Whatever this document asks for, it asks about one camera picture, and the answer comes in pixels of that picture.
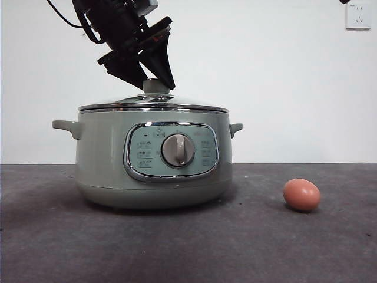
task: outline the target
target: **stainless steel lid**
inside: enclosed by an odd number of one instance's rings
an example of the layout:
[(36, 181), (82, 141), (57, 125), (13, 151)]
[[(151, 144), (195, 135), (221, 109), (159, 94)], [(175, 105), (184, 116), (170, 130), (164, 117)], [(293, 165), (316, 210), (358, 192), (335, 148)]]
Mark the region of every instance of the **stainless steel lid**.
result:
[(119, 108), (175, 108), (188, 110), (206, 110), (228, 113), (228, 109), (216, 106), (202, 105), (186, 98), (169, 94), (167, 89), (157, 79), (148, 79), (143, 84), (144, 94), (130, 97), (110, 103), (85, 105), (79, 111), (98, 109), (119, 109)]

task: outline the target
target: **brown egg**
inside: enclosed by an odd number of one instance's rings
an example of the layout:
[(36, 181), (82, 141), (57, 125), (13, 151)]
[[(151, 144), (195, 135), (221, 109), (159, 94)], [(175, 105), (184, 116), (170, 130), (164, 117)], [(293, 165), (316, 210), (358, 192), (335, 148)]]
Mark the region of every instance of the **brown egg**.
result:
[(293, 179), (283, 189), (285, 201), (294, 209), (309, 212), (316, 208), (320, 201), (318, 188), (310, 181)]

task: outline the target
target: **electric cooking pot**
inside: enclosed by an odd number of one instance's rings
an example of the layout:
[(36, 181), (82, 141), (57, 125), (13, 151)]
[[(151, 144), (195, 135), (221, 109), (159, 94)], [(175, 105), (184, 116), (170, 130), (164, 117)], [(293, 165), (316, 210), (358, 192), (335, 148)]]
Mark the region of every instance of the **electric cooking pot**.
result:
[(78, 122), (52, 122), (77, 140), (82, 195), (116, 208), (162, 209), (222, 194), (232, 181), (230, 139), (242, 124), (229, 124), (226, 109), (169, 95), (156, 79), (146, 80), (143, 90), (82, 106)]

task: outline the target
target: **white wall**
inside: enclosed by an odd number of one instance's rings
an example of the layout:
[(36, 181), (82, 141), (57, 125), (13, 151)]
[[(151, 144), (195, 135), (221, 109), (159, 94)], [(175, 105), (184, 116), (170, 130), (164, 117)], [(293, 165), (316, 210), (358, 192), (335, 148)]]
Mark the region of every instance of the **white wall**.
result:
[[(55, 0), (78, 22), (70, 0)], [(160, 0), (173, 19), (173, 94), (230, 109), (233, 161), (377, 162), (377, 1), (369, 32), (345, 31), (338, 0)], [(46, 1), (2, 1), (1, 162), (74, 163), (51, 120), (139, 90), (96, 60), (108, 52)]]

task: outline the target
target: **wall outlet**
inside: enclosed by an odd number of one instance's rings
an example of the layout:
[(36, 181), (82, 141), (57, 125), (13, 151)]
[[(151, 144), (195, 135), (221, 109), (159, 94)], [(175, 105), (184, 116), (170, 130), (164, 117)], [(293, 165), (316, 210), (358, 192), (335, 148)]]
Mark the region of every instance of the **wall outlet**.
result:
[(369, 2), (352, 1), (346, 8), (346, 29), (371, 29), (372, 5)]

